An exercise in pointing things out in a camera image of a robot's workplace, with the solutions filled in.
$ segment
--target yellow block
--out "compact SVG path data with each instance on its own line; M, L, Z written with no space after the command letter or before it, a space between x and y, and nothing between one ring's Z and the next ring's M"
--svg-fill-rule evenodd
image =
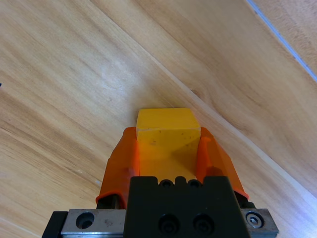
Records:
M141 109L137 120L140 175L195 179L200 125L187 108Z

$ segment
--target orange rubber pad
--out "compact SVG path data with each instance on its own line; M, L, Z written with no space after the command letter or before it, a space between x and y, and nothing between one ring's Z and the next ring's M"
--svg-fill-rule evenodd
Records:
M214 136L204 127L197 150L196 178L201 183L206 176L227 176L233 190L249 199L243 190L232 161Z
M120 208L126 209L130 179L140 175L136 128L129 127L108 159L103 184L96 202L110 195L120 197Z

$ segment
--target black screw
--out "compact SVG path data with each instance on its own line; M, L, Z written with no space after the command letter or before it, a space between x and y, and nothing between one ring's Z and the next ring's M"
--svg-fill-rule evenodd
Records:
M214 230L212 219L206 214L199 214L194 218L194 228L202 236L210 235Z
M166 214L160 218L158 228L163 235L173 236L179 230L179 221L176 216Z

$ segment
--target screw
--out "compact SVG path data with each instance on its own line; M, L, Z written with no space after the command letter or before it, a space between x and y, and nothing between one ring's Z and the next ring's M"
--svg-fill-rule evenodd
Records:
M259 214L249 213L246 217L247 222L253 228L261 228L263 226L262 218Z

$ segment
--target wooden table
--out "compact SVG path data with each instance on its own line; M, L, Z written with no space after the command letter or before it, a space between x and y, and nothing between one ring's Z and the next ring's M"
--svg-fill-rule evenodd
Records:
M2 0L0 237L95 208L141 108L188 107L279 237L317 233L317 86L243 0Z

